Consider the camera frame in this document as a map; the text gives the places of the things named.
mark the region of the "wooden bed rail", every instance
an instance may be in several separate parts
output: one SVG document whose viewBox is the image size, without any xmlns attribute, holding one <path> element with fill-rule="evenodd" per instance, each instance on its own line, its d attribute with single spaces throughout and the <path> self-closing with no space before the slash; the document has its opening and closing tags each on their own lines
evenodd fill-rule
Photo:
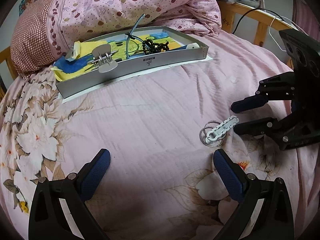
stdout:
<svg viewBox="0 0 320 240">
<path fill-rule="evenodd" d="M 0 52 L 0 63 L 6 61 L 7 63 L 7 67 L 9 69 L 9 72 L 13 78 L 13 80 L 15 80 L 18 77 L 18 73 L 15 70 L 12 60 L 11 60 L 11 52 L 10 52 L 10 47 L 7 47 L 6 49 L 4 49 L 3 51 Z M 4 97 L 5 93 L 2 87 L 0 87 L 0 102 L 2 100 L 2 98 Z"/>
<path fill-rule="evenodd" d="M 252 7 L 240 3 L 227 4 L 225 2 L 218 2 L 218 4 L 221 11 L 222 30 L 227 33 L 231 33 L 233 30 L 236 13 L 244 15 L 247 11 L 252 9 Z M 263 44 L 266 40 L 268 27 L 271 25 L 274 17 L 262 10 L 252 11 L 248 13 L 246 17 L 258 21 L 258 27 L 253 44 L 263 47 Z M 272 28 L 277 31 L 281 31 L 285 29 L 291 29 L 292 26 L 276 18 L 272 23 Z M 291 59 L 288 60 L 287 65 L 293 69 Z"/>
</svg>

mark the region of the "pink bedsheet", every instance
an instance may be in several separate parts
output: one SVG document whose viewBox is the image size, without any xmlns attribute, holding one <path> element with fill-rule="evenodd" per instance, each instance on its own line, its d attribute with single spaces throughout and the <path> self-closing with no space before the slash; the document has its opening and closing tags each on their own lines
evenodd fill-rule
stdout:
<svg viewBox="0 0 320 240">
<path fill-rule="evenodd" d="M 37 178 L 78 172 L 101 148 L 110 151 L 111 166 L 86 204 L 112 240 L 213 239 L 237 203 L 199 131 L 231 116 L 231 103 L 253 95 L 259 80 L 290 68 L 224 31 L 197 38 L 212 60 L 126 79 L 65 104 L 49 68 L 14 81 L 0 104 L 0 203 L 25 239 Z M 290 102 L 275 101 L 237 116 L 245 122 L 289 112 Z M 318 208 L 319 146 L 281 152 L 268 137 L 231 130 L 222 148 L 246 173 L 285 180 L 299 235 Z"/>
</svg>

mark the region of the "blue gripper pad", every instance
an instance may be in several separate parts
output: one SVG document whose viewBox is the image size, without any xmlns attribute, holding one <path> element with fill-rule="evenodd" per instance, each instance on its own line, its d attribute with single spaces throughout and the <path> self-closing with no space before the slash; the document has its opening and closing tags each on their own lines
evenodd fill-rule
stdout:
<svg viewBox="0 0 320 240">
<path fill-rule="evenodd" d="M 86 163 L 78 173 L 77 186 L 81 200 L 92 198 L 100 181 L 110 166 L 111 156 L 106 149 L 101 149 L 90 163 Z"/>
<path fill-rule="evenodd" d="M 232 168 L 233 164 L 236 163 L 233 163 L 222 149 L 214 152 L 213 163 L 230 197 L 240 203 L 244 198 L 244 189 L 243 184 Z"/>
</svg>

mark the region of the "metal screw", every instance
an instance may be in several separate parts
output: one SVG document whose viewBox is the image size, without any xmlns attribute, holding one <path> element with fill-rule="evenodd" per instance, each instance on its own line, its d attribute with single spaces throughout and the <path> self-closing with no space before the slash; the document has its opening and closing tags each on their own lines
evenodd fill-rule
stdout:
<svg viewBox="0 0 320 240">
<path fill-rule="evenodd" d="M 284 142 L 288 142 L 288 141 L 289 141 L 289 138 L 288 138 L 287 136 L 283 136 L 283 137 L 282 137 L 282 140 L 283 140 Z"/>
<path fill-rule="evenodd" d="M 40 178 L 39 178 L 39 182 L 40 182 L 40 183 L 43 183 L 43 182 L 45 182 L 45 179 L 46 179 L 46 177 L 40 177 Z"/>
<path fill-rule="evenodd" d="M 247 178 L 249 180 L 254 180 L 254 179 L 256 179 L 256 175 L 254 175 L 253 173 L 249 173 L 249 174 L 247 174 Z"/>
<path fill-rule="evenodd" d="M 77 176 L 77 174 L 75 174 L 75 173 L 70 173 L 70 174 L 68 175 L 68 179 L 75 179 L 76 176 Z"/>
</svg>

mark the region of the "metal clip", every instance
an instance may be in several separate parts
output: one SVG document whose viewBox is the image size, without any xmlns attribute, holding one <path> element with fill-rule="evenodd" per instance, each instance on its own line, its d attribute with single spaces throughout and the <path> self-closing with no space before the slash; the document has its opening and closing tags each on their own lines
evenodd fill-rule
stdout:
<svg viewBox="0 0 320 240">
<path fill-rule="evenodd" d="M 89 61 L 88 64 L 94 64 L 99 68 L 100 73 L 111 71 L 118 66 L 118 63 L 112 59 L 112 55 L 117 52 L 118 50 L 111 52 L 110 44 L 102 44 L 93 49 L 94 60 Z"/>
<path fill-rule="evenodd" d="M 226 136 L 226 132 L 229 131 L 231 128 L 233 128 L 238 122 L 239 122 L 239 119 L 235 115 L 232 115 L 231 117 L 229 117 L 228 119 L 226 119 L 222 123 L 220 123 L 218 121 L 210 121 L 210 122 L 206 123 L 204 128 L 201 129 L 200 134 L 199 134 L 200 141 L 204 145 L 209 146 L 209 147 L 220 146 L 223 143 L 223 138 Z M 218 126 L 217 127 L 207 126 L 210 123 L 217 123 Z M 211 130 L 206 133 L 205 130 L 208 128 L 210 128 Z M 221 142 L 218 145 L 215 145 L 215 142 L 217 142 L 217 141 L 221 141 Z"/>
</svg>

